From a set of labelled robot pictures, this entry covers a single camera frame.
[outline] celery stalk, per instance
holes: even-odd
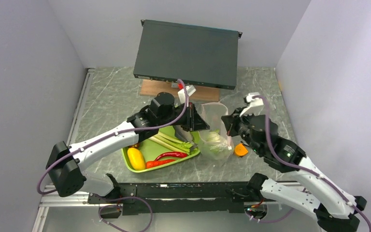
[[[173,151],[180,151],[180,152],[186,152],[186,153],[190,152],[190,150],[184,151],[184,149],[180,149],[176,146],[170,145],[170,144],[162,141],[161,139],[157,138],[156,136],[150,137],[149,140],[151,140],[155,143],[158,143],[158,144],[162,145],[163,147],[168,148],[168,149],[173,150]]]
[[[183,141],[181,141],[181,140],[179,140],[179,139],[176,139],[176,138],[173,138],[173,137],[171,137],[171,136],[168,136],[168,135],[166,135],[166,134],[164,134],[164,133],[162,133],[162,132],[158,132],[157,135],[159,135],[159,136],[161,136],[161,137],[163,137],[163,138],[165,138],[165,139],[168,139],[168,140],[170,140],[170,141],[172,141],[172,142],[174,142],[174,143],[178,143],[178,144],[182,144],[182,143],[184,143]]]
[[[173,143],[172,141],[170,141],[170,140],[168,140],[168,139],[166,139],[166,138],[164,138],[164,137],[162,137],[162,136],[160,136],[160,135],[158,135],[158,134],[156,134],[156,135],[153,136],[153,137],[159,139],[160,141],[162,141],[162,142],[164,142],[164,143],[167,143],[167,144],[169,144],[169,145],[171,145],[171,146],[174,146],[174,147],[176,147],[177,149],[180,149],[180,150],[182,150],[182,151],[184,151],[184,152],[190,152],[190,148],[189,148],[189,147],[184,147],[184,146],[183,146],[183,142],[181,142],[181,144]]]
[[[171,136],[168,136],[168,135],[166,135],[166,134],[164,134],[164,133],[162,133],[162,132],[159,132],[158,134],[157,134],[157,136],[160,136],[160,137],[162,137],[162,138],[165,138],[165,139],[167,139],[167,140],[170,140],[171,142],[174,142],[174,143],[177,143],[177,144],[180,144],[182,147],[184,147],[185,149],[187,149],[187,150],[189,150],[193,145],[191,144],[191,143],[189,143],[189,142],[183,142],[183,141],[181,141],[181,140],[179,140],[179,139],[176,139],[176,138],[173,138],[173,137],[171,137]]]

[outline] red chili pepper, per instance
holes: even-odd
[[[148,161],[146,163],[146,168],[154,168],[154,167],[157,167],[157,166],[160,166],[160,165],[163,165],[163,164],[166,164],[166,163],[170,163],[170,162],[173,162],[175,161],[175,159],[166,159],[166,160],[159,160],[159,161]]]
[[[161,158],[164,158],[164,157],[185,158],[187,156],[188,156],[187,153],[184,153],[184,152],[170,151],[170,152],[166,152],[166,153],[163,153],[163,154],[157,156],[157,158],[154,161],[157,161],[157,160],[159,160]]]

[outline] black metal base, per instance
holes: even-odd
[[[257,202],[261,199],[247,191],[247,184],[248,182],[119,183],[119,187],[122,197],[140,197],[151,205],[154,213],[206,211],[244,213],[244,203]],[[87,202],[115,203],[99,199],[96,195],[89,196]],[[122,203],[123,215],[149,212],[143,202],[130,200]]]

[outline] black metal box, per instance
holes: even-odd
[[[142,24],[134,77],[235,88],[241,32],[154,20]]]

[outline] marble tabletop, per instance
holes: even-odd
[[[128,116],[149,104],[152,97],[139,95],[141,84],[142,81],[133,76],[133,67],[96,68],[84,104],[76,142],[90,139],[116,127]],[[236,107],[245,106],[243,97],[249,92],[259,92],[268,99],[271,104],[271,120],[279,125],[280,135],[295,141],[274,69],[238,67],[237,86],[234,90],[222,89],[220,103],[232,112]],[[196,105],[205,103],[193,102]],[[233,141],[236,145],[241,139],[234,137]],[[118,182],[126,183],[247,181],[257,172],[274,180],[291,180],[270,168],[253,151],[249,151],[249,154],[242,158],[230,155],[221,163],[200,154],[176,165],[138,174],[126,168],[119,150],[97,161],[87,170],[110,173]]]

